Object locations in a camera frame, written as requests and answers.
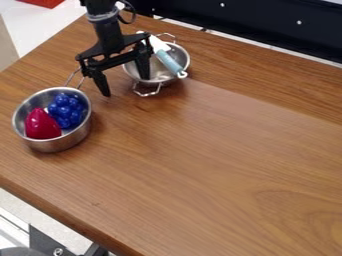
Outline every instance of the wooden table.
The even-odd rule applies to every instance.
[[[113,96],[92,81],[91,135],[31,152],[15,107],[62,85],[95,35],[81,18],[0,75],[0,184],[124,255],[341,255],[342,71],[139,17],[170,32],[191,76],[139,98],[120,68]]]

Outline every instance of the cable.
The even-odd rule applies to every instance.
[[[132,19],[130,21],[126,21],[124,18],[121,17],[121,15],[118,15],[118,19],[123,23],[123,24],[132,24],[136,21],[137,19],[137,11],[135,10],[134,6],[126,1],[126,0],[120,0],[120,2],[124,3],[126,5],[125,9],[128,11],[132,12]]]

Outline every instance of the stainless steel bowl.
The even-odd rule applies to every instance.
[[[46,140],[28,138],[25,134],[25,119],[27,115],[34,108],[46,108],[59,93],[76,94],[79,97],[80,101],[87,110],[87,114],[83,122],[74,129],[63,130],[62,136],[57,138]],[[16,133],[30,148],[41,152],[52,153],[66,150],[81,142],[89,134],[90,116],[91,103],[83,92],[74,88],[53,87],[39,91],[23,101],[13,114],[12,125]]]
[[[179,65],[184,67],[186,70],[190,66],[190,55],[189,53],[180,45],[174,43],[167,43],[171,50],[168,54],[178,62]],[[159,60],[153,55],[150,59],[150,69],[151,69],[151,79],[144,80],[140,79],[137,66],[135,62],[129,62],[123,65],[126,73],[135,80],[136,84],[139,83],[145,87],[162,87],[168,85],[174,80],[177,80],[178,77],[172,74]]]

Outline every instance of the blue grape bunch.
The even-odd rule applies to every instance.
[[[79,126],[84,118],[84,106],[77,95],[57,94],[48,106],[48,112],[61,127],[70,129]]]

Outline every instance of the red object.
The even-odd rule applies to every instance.
[[[35,108],[25,120],[26,136],[32,139],[52,139],[62,135],[62,130],[42,108]]]
[[[39,6],[43,6],[46,8],[53,9],[60,3],[64,2],[64,0],[17,0],[19,2],[29,3],[29,4],[35,4]]]

